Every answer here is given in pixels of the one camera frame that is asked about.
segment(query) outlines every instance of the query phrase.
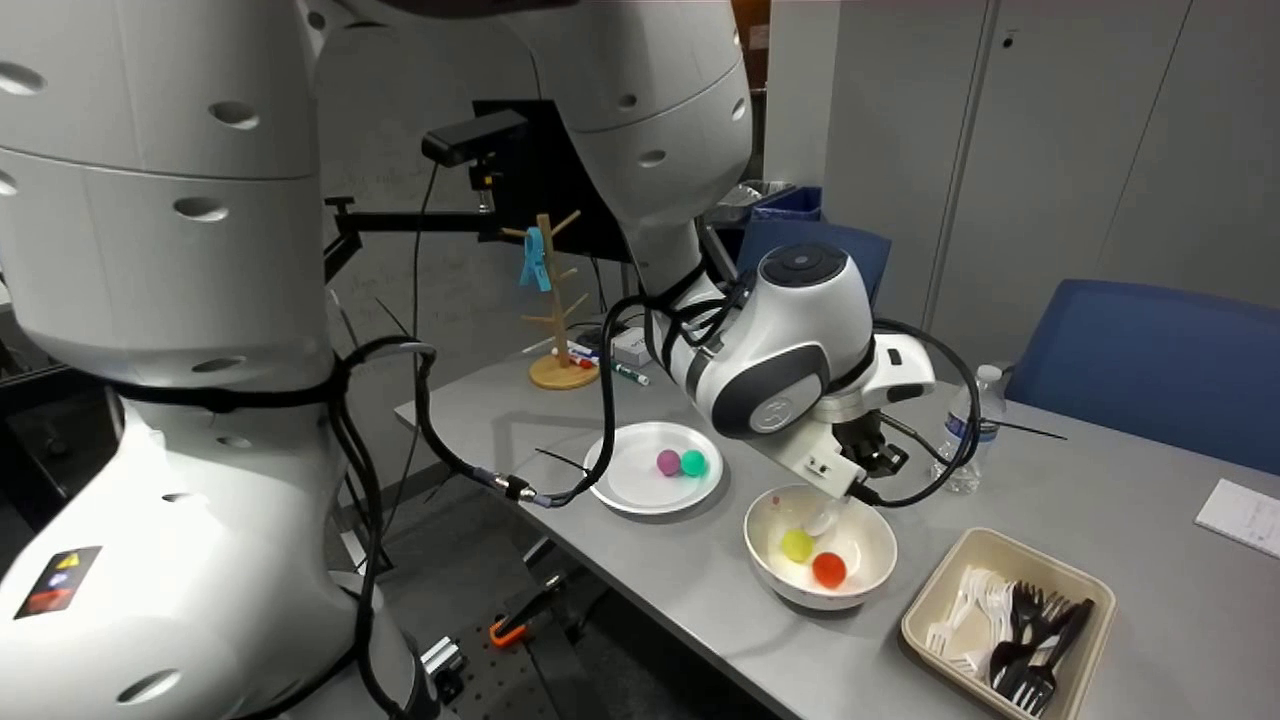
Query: blue chair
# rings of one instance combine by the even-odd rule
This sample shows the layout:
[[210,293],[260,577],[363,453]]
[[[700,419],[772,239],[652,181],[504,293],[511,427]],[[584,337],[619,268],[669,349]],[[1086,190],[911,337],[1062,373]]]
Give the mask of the blue chair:
[[1007,395],[1280,470],[1280,312],[1062,281],[1010,369]]
[[781,242],[832,242],[847,251],[851,265],[864,270],[867,301],[874,301],[878,293],[887,246],[893,246],[883,237],[870,237],[860,229],[844,229],[810,216],[788,216],[788,211],[752,211],[743,246],[734,256],[734,270],[743,277],[747,289],[755,281],[758,258]]

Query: plastic container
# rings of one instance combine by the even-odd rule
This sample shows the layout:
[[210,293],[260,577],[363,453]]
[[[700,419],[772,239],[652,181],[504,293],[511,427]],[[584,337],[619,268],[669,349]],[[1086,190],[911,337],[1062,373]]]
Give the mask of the plastic container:
[[940,625],[952,625],[957,605],[967,597],[964,579],[971,571],[987,571],[993,577],[993,591],[1007,591],[1017,579],[1035,583],[1045,591],[1056,591],[1071,605],[1090,600],[1090,614],[1082,625],[1082,637],[1067,648],[1067,656],[1056,668],[1056,695],[1045,707],[1045,720],[1071,720],[1082,707],[1082,691],[1086,691],[1086,677],[1099,665],[1112,614],[1117,614],[1117,591],[1038,552],[1029,549],[997,529],[967,529],[952,552],[940,561],[940,567],[926,577],[926,583],[918,587],[918,597],[911,600],[911,608],[900,621],[900,637],[905,644],[944,681],[960,684],[967,695],[985,698],[987,707],[997,707],[1001,714],[1029,714],[1022,707],[1007,703],[993,684],[987,684],[987,668],[985,658],[993,656],[1001,632],[985,621],[985,614],[960,614],[957,632],[947,632],[940,641]]
[[[1007,414],[1007,400],[1004,400],[1004,369],[1001,362],[980,362],[975,369],[975,408],[980,408],[980,438],[975,453],[964,469],[952,470],[947,492],[975,492],[985,482],[985,463],[987,453],[1001,437],[1001,423]],[[947,419],[944,419],[944,437],[940,437],[940,456],[957,456],[960,438],[967,431],[967,389],[957,389],[952,403],[947,403]]]

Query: table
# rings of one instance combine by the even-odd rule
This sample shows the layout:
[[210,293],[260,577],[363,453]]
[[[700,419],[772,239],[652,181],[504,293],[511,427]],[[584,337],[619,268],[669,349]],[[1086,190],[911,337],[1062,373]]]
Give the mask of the table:
[[[600,431],[600,390],[535,390],[522,362],[504,359],[434,389],[432,419],[462,459],[556,492],[574,470],[535,449],[584,456]],[[622,419],[703,427],[669,379],[614,389]],[[893,414],[932,431],[940,395],[900,403]],[[971,525],[1010,533],[1117,587],[1119,608],[1082,714],[1277,714],[1280,565],[1199,529],[1195,510],[1220,477],[1270,495],[1280,480],[1019,403],[1010,419],[1067,438],[1004,431],[975,495],[940,492],[883,510],[900,567],[847,614],[796,610],[752,577],[743,506],[764,486],[796,480],[734,438],[720,438],[729,482],[685,514],[626,518],[590,495],[522,510],[784,714],[985,714],[896,632],[935,561]],[[883,492],[908,492],[918,477],[924,459],[911,459]]]

